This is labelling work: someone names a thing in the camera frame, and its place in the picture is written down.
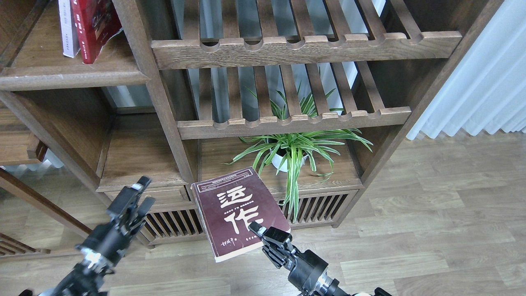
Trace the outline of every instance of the red book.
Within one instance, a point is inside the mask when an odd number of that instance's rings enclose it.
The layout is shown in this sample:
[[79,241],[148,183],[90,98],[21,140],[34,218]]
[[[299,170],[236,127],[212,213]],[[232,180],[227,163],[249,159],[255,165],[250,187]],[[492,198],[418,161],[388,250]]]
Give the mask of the red book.
[[216,262],[263,246],[248,225],[256,221],[290,232],[278,204],[253,168],[192,184]]
[[93,64],[100,50],[122,26],[111,0],[71,0],[84,64]]

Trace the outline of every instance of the white book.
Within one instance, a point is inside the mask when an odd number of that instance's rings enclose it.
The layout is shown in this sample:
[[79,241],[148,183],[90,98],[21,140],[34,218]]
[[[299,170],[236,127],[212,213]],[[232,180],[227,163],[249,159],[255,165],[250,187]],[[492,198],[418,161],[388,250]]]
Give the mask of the white book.
[[58,0],[60,30],[62,31],[62,49],[65,56],[75,57],[80,50],[77,28],[73,21],[73,12],[69,0]]

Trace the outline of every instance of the floor plank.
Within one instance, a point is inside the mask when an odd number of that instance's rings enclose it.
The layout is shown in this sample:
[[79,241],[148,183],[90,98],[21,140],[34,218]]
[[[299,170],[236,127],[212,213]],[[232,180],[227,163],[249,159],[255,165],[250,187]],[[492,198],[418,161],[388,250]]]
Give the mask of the floor plank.
[[[293,230],[293,243],[326,260],[329,276],[350,294],[382,287],[395,296],[526,296],[525,155],[523,133],[404,140],[339,228]],[[14,174],[89,226],[109,220],[106,207],[65,168]],[[82,242],[2,189],[0,232],[37,248]],[[82,257],[0,260],[0,294],[38,294]],[[206,240],[152,250],[134,242],[101,290],[297,295],[287,276],[260,250],[215,263]]]

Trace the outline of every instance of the spider plant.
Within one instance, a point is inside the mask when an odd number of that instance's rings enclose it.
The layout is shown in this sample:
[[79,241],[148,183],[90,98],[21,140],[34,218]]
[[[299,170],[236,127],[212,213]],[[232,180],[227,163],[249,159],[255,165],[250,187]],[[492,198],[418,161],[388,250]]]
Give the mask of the spider plant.
[[[325,94],[325,97],[328,98],[334,89]],[[277,103],[271,101],[271,108],[274,116],[279,119],[286,119],[288,117],[287,110],[287,98],[281,91],[276,91],[279,96],[283,99],[284,106],[280,107]],[[318,116],[316,110],[316,105],[314,102],[314,97],[312,93],[309,93],[307,96],[304,96],[300,100],[301,112],[307,114],[310,117]],[[341,108],[331,108],[331,111],[341,111]],[[286,164],[288,169],[287,172],[287,189],[285,193],[285,199],[283,204],[290,203],[289,214],[294,213],[293,221],[296,220],[299,211],[299,189],[298,189],[298,178],[303,165],[303,157],[308,156],[310,169],[316,171],[316,162],[314,155],[317,157],[323,157],[326,159],[331,167],[330,173],[318,174],[318,176],[326,177],[320,182],[324,182],[330,178],[333,174],[333,165],[334,160],[331,158],[330,153],[340,155],[340,153],[329,146],[331,145],[344,145],[343,142],[334,141],[334,140],[353,140],[359,141],[370,151],[371,148],[369,145],[372,145],[371,142],[364,139],[361,136],[358,129],[338,129],[331,131],[316,131],[316,132],[301,132],[301,133],[288,133],[288,134],[272,134],[272,135],[260,135],[260,136],[249,136],[249,137],[240,137],[240,139],[245,143],[254,143],[249,148],[246,148],[243,152],[236,155],[232,162],[233,164],[243,157],[251,153],[256,153],[254,159],[253,168],[261,174],[263,168],[269,165],[272,162],[272,159],[276,154],[283,156],[281,163],[277,167],[276,175],[279,172],[279,169]]]

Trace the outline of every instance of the book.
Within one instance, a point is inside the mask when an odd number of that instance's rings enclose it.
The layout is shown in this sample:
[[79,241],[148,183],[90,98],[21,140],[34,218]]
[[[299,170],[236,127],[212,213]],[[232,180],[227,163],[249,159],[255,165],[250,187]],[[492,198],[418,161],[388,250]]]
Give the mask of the book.
[[93,64],[102,47],[122,31],[111,0],[71,0],[84,64]]
[[290,232],[287,219],[251,167],[194,183],[191,189],[216,262],[263,246],[248,230],[252,221]]
[[60,17],[60,32],[62,33],[63,54],[67,57],[75,57],[80,50],[80,45],[69,0],[58,0],[58,14]]

